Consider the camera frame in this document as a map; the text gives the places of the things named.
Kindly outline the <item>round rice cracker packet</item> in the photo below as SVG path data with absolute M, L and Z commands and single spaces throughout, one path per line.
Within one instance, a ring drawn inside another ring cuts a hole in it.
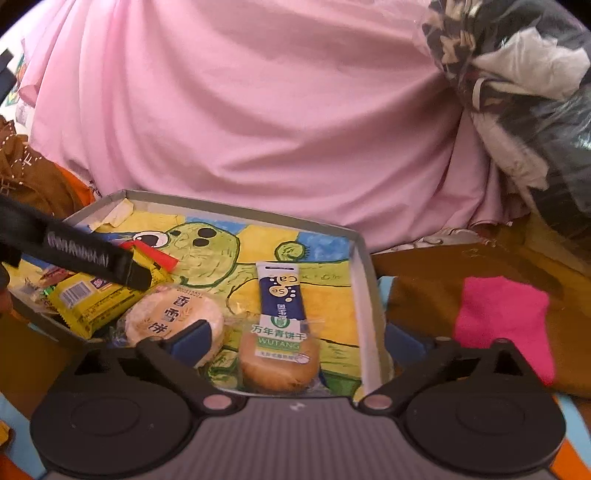
M 221 301 L 195 288 L 165 283 L 152 287 L 130 307 L 110 329 L 116 347 L 134 347 L 141 340 L 156 337 L 171 340 L 175 334 L 204 320 L 211 329 L 204 355 L 190 366 L 204 366 L 221 350 L 224 315 Z

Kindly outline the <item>dark dried meat packet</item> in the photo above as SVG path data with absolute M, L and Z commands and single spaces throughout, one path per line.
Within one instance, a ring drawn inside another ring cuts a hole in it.
M 46 304 L 48 295 L 56 285 L 74 275 L 60 267 L 41 268 L 28 262 L 21 263 L 18 268 L 10 267 L 8 271 L 11 278 L 10 292 L 38 305 Z

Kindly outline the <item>round brown biscuit packet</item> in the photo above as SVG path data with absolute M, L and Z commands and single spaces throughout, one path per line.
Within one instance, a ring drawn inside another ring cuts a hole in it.
M 262 395 L 296 395 L 311 389 L 321 370 L 321 342 L 311 322 L 260 315 L 239 325 L 240 387 Z

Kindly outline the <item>yellow biscuit bar packet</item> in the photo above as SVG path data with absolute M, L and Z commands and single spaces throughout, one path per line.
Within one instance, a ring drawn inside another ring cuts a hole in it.
M 77 273 L 55 286 L 47 287 L 44 293 L 69 330 L 89 340 L 137 303 L 146 291 Z

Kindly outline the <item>brown patterned PF blanket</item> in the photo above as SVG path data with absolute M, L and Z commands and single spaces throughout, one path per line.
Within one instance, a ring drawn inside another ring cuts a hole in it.
M 64 219 L 94 202 L 89 186 L 43 157 L 1 117 L 1 193 L 43 213 Z

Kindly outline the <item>colourful striped cartoon blanket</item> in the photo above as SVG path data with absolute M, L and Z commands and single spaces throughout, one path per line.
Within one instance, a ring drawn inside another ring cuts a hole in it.
M 514 244 L 122 190 L 1 196 L 17 306 L 81 347 L 47 479 L 586 479 L 590 281 Z

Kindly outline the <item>red snack packet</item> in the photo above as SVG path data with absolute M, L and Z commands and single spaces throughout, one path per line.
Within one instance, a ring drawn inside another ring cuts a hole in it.
M 136 248 L 168 273 L 172 273 L 178 264 L 178 260 L 176 258 L 160 250 L 157 250 L 140 240 L 127 240 L 122 242 L 120 246 L 127 250 Z

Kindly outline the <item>blue white stick sachet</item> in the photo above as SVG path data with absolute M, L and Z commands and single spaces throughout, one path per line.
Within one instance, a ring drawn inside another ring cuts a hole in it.
M 301 295 L 300 270 L 296 264 L 257 262 L 260 309 L 271 323 L 286 328 L 290 321 L 307 319 Z

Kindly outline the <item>pink cloth patch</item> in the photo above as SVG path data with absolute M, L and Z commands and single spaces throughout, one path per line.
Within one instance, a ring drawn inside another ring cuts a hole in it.
M 546 331 L 549 295 L 505 277 L 469 277 L 464 281 L 454 339 L 462 346 L 486 348 L 508 339 L 546 385 L 556 369 Z

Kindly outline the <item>grey cardboard tray box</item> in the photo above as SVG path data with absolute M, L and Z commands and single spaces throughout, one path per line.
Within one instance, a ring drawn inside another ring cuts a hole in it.
M 393 374 L 363 240 L 314 222 L 120 192 L 62 222 L 1 202 L 17 305 L 60 340 L 130 350 L 184 333 L 217 388 L 360 400 Z

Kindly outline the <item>pink bed sheet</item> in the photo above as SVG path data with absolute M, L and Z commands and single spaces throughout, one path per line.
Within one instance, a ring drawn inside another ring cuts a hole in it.
M 423 1 L 50 1 L 24 39 L 31 144 L 137 189 L 341 225 L 383 250 L 502 220 Z

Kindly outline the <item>clothes pile in plastic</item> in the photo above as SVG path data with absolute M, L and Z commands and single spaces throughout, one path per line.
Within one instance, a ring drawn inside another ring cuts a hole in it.
M 432 1 L 426 48 L 528 207 L 590 247 L 590 32 L 557 1 Z

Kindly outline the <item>colourful wall poster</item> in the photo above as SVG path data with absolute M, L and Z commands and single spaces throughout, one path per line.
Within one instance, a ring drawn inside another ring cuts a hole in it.
M 26 70 L 24 40 L 1 44 L 1 107 L 13 106 Z

